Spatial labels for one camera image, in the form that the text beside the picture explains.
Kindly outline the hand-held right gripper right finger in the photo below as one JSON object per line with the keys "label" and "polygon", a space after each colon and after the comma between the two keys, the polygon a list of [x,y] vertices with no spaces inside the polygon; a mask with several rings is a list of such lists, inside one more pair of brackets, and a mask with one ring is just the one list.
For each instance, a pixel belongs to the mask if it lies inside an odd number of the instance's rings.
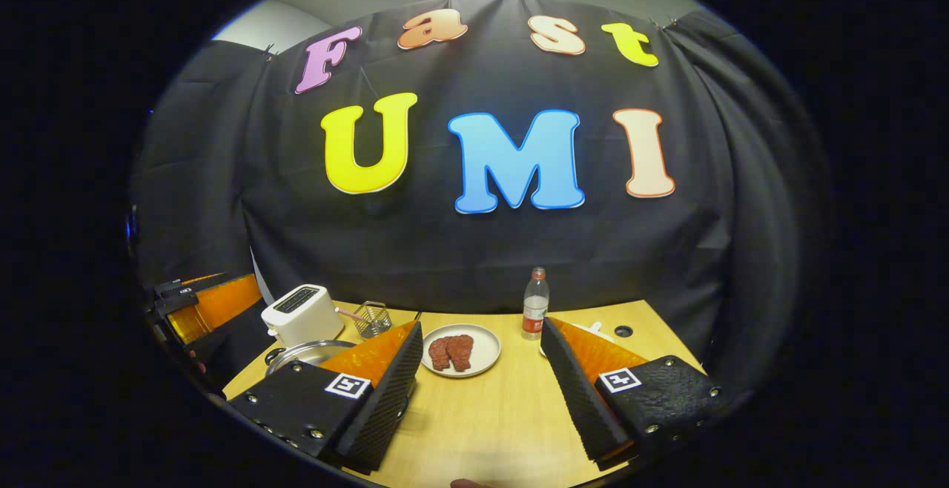
{"label": "hand-held right gripper right finger", "polygon": [[600,470],[666,455],[724,415],[724,390],[675,355],[647,360],[548,317],[541,346],[587,457]]}

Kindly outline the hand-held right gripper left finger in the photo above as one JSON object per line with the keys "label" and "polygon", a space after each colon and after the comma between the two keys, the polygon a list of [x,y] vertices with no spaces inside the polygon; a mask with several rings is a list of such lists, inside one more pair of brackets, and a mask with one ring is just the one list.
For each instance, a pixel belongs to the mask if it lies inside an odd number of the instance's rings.
{"label": "hand-held right gripper left finger", "polygon": [[314,364],[285,350],[254,386],[228,404],[265,434],[334,466],[380,468],[407,410],[423,357],[418,321],[396,326]]}

